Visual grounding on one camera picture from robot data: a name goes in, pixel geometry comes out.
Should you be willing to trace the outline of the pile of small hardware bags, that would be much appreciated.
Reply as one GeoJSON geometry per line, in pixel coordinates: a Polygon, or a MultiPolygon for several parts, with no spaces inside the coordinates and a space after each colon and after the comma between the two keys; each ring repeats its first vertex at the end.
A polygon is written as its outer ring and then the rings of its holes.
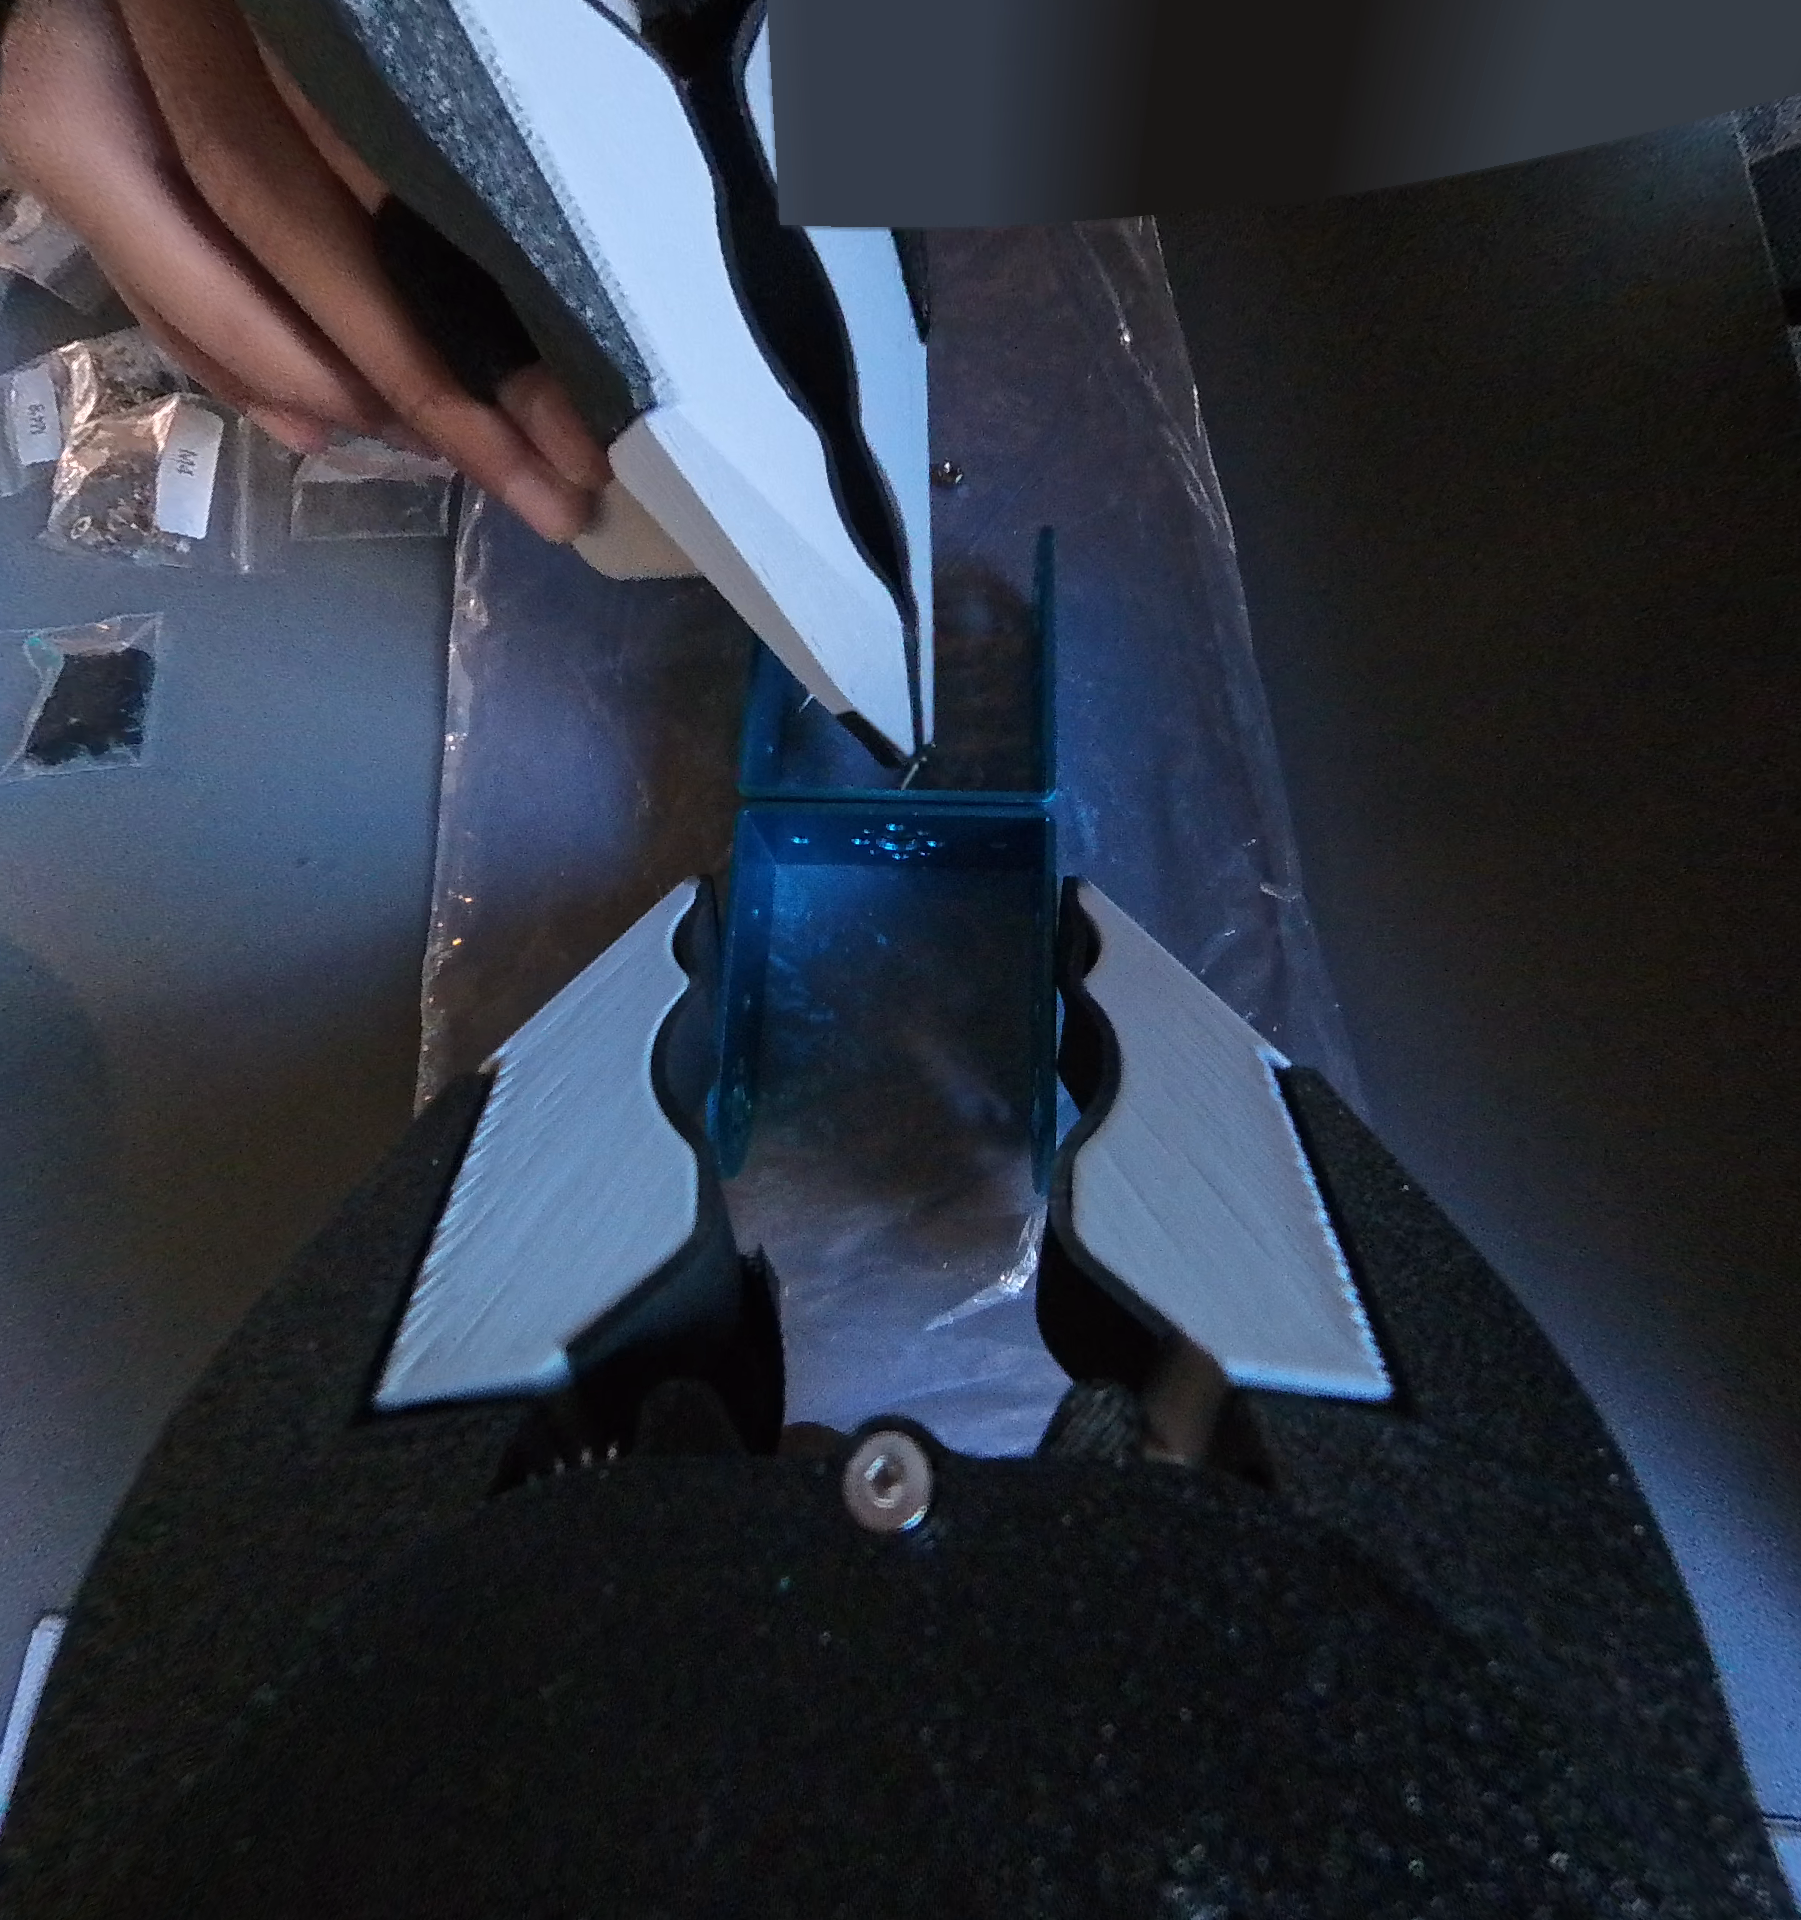
{"type": "Polygon", "coordinates": [[[298,456],[127,327],[0,370],[0,500],[18,497],[57,555],[253,574],[298,542],[443,539],[457,475],[360,438],[298,456]]]}

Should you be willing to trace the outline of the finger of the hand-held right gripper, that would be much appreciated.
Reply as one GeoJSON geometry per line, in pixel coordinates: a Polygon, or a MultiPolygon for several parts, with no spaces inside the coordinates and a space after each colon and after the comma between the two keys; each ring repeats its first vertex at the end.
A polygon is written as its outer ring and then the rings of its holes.
{"type": "Polygon", "coordinates": [[[873,748],[934,732],[927,348],[902,240],[777,198],[769,21],[742,21],[744,304],[796,419],[759,450],[759,633],[873,748]]]}
{"type": "Polygon", "coordinates": [[[609,445],[617,576],[659,545],[884,760],[922,750],[922,339],[884,229],[794,229],[765,4],[457,4],[625,325],[647,396],[609,445]]]}

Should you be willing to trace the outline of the large clear plastic bag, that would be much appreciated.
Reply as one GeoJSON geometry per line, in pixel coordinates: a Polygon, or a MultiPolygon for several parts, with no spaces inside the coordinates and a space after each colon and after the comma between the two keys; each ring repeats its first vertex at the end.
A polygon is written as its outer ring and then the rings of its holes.
{"type": "MultiPolygon", "coordinates": [[[[927,236],[942,785],[1026,764],[1057,532],[1057,866],[1282,1055],[1353,1087],[1302,901],[1230,525],[1152,229],[927,236]]],[[[752,639],[692,583],[610,583],[468,492],[417,1100],[480,1066],[659,899],[722,877],[752,639]]],[[[1016,874],[774,881],[763,1111],[727,1188],[778,1281],[786,1417],[895,1415],[1026,1455],[1065,1393],[1035,1320],[1014,1083],[1016,874]]]]}

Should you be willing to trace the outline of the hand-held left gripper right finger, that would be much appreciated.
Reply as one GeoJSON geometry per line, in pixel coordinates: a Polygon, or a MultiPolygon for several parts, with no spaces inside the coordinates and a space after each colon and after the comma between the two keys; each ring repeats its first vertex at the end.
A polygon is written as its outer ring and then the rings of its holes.
{"type": "Polygon", "coordinates": [[[1288,1061],[1103,890],[1061,890],[1065,1257],[1230,1382],[1389,1400],[1382,1351],[1281,1087],[1288,1061]]]}

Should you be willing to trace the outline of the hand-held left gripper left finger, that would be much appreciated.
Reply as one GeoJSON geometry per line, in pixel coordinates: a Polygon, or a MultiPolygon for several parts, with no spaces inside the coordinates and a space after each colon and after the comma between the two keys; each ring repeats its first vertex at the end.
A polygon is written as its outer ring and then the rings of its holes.
{"type": "Polygon", "coordinates": [[[715,890],[686,881],[484,1062],[484,1103],[372,1390],[372,1410],[527,1400],[574,1385],[610,1320],[703,1223],[697,973],[715,890]]]}

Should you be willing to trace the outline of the person's right hand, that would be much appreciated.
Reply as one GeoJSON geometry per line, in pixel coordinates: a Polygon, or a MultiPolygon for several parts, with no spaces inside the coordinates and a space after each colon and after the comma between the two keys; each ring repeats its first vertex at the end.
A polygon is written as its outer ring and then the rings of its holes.
{"type": "Polygon", "coordinates": [[[452,465],[569,545],[610,468],[547,369],[483,402],[376,257],[371,177],[236,4],[16,4],[0,157],[193,381],[301,455],[363,436],[452,465]]]}

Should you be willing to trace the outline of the small bag of black screws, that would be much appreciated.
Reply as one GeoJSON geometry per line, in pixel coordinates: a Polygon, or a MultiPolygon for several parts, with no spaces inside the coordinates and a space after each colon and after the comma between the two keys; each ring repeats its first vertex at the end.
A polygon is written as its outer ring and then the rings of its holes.
{"type": "Polygon", "coordinates": [[[0,631],[0,785],[140,764],[162,641],[158,614],[0,631]]]}

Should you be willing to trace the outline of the grey desk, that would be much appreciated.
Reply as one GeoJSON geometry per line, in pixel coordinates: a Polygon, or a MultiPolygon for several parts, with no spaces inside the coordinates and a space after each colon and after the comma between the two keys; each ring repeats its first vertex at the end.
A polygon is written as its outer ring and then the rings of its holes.
{"type": "MultiPolygon", "coordinates": [[[[1302,901],[1393,1152],[1616,1429],[1801,1893],[1801,394],[1741,142],[1171,230],[1302,901]]],[[[445,541],[39,546],[140,767],[0,782],[0,1733],[423,1053],[445,541]]]]}

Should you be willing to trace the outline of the white instruction manual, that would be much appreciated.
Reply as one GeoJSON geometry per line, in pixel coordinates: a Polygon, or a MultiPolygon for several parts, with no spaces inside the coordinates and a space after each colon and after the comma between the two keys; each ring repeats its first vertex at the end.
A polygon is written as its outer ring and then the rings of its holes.
{"type": "Polygon", "coordinates": [[[25,1765],[27,1745],[49,1687],[49,1672],[60,1649],[69,1616],[44,1612],[34,1624],[15,1692],[0,1733],[0,1828],[13,1805],[25,1765]]]}

